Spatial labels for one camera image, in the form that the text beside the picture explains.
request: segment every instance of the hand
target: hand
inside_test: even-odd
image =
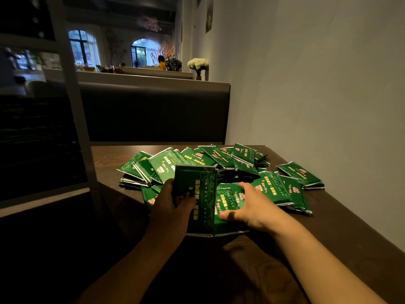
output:
[[[188,197],[175,208],[172,189],[173,179],[166,180],[152,208],[149,225],[143,238],[153,250],[161,250],[169,256],[184,239],[190,212],[196,205],[196,199]]]
[[[250,228],[269,233],[282,230],[294,220],[251,184],[241,182],[239,186],[245,190],[245,206],[221,212],[221,220],[244,222]]]

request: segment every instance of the stack of green packets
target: stack of green packets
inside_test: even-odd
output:
[[[249,231],[243,224],[219,219],[222,211],[243,208],[245,193],[239,182],[250,182],[278,206],[311,214],[302,189],[318,189],[323,182],[294,162],[278,166],[288,171],[290,177],[269,172],[266,157],[267,154],[240,144],[227,148],[187,147],[181,152],[169,147],[153,156],[139,152],[118,169],[124,173],[119,185],[140,189],[150,212],[162,185],[174,178],[172,194],[176,206],[188,196],[197,200],[190,213],[187,235],[199,237]]]

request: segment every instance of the person's left hand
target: person's left hand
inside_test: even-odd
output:
[[[169,256],[179,247],[187,231],[191,210],[196,205],[194,197],[187,197],[175,208],[172,198],[173,180],[166,180],[156,198],[143,238],[154,250]]]

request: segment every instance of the wooden table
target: wooden table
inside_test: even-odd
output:
[[[155,154],[167,147],[92,147],[101,193],[132,245],[144,233],[146,209],[139,191],[118,186],[122,173],[116,168],[140,150]],[[173,147],[182,150],[186,145]],[[251,147],[269,154],[271,171],[286,163],[266,146]],[[404,303],[405,254],[325,190],[305,194],[313,216],[291,215],[388,303]],[[257,231],[209,239],[186,237],[149,287],[143,302],[172,299],[180,303],[307,302],[280,249],[270,236]]]

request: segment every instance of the ceiling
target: ceiling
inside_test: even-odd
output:
[[[158,20],[159,33],[172,34],[177,0],[63,0],[63,4],[71,22],[145,30],[136,23],[145,15]]]

